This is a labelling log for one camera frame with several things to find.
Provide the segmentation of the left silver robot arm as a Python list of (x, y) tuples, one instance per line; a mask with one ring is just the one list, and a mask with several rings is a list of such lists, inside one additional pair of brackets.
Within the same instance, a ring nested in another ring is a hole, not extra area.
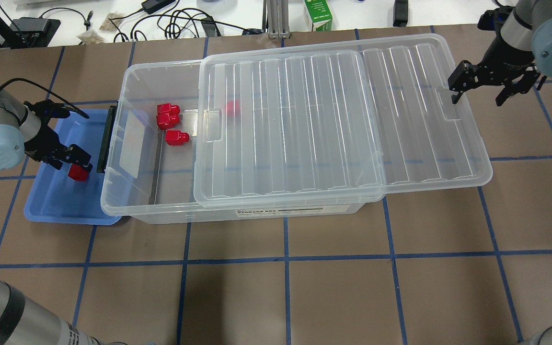
[(88, 114), (61, 96), (58, 102), (18, 101), (6, 91), (16, 81), (35, 86), (34, 81), (22, 77), (0, 84), (0, 171), (14, 168), (28, 157), (56, 170), (68, 163), (73, 174), (92, 172), (92, 156), (77, 144), (62, 144), (59, 135), (49, 127), (53, 118), (68, 118), (72, 113), (88, 118)]

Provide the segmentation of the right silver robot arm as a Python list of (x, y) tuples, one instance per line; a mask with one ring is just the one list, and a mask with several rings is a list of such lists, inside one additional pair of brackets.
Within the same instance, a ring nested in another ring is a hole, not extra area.
[(485, 11), (477, 27), (495, 38), (479, 63), (463, 60), (449, 76), (453, 104), (469, 90), (495, 86), (502, 87), (495, 99), (501, 106), (552, 77), (552, 0), (519, 0)]

